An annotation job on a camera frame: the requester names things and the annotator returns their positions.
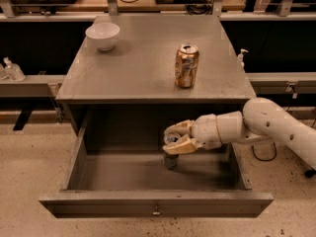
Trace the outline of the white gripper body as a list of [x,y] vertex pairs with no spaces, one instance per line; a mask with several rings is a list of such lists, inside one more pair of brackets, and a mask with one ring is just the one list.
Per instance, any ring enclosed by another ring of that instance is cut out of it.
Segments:
[[200,116],[194,121],[192,136],[197,147],[205,150],[219,148],[222,143],[217,129],[216,115]]

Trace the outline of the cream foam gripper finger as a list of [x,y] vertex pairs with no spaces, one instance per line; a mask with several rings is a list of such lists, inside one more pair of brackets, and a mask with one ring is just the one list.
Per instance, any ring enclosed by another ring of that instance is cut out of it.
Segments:
[[189,154],[194,153],[200,148],[200,144],[189,135],[183,135],[178,140],[175,147],[173,147],[173,151],[176,154]]
[[167,127],[164,131],[165,135],[171,134],[171,133],[178,133],[181,136],[183,135],[191,135],[192,134],[192,126],[195,122],[193,120],[184,120],[181,122],[178,122],[176,124],[173,124],[169,127]]

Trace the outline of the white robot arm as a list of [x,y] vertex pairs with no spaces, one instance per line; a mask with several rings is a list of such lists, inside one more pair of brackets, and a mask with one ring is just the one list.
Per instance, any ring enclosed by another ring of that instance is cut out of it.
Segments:
[[228,143],[277,140],[312,169],[316,168],[316,130],[265,98],[249,100],[242,112],[205,115],[165,129],[163,150],[169,155],[210,150]]

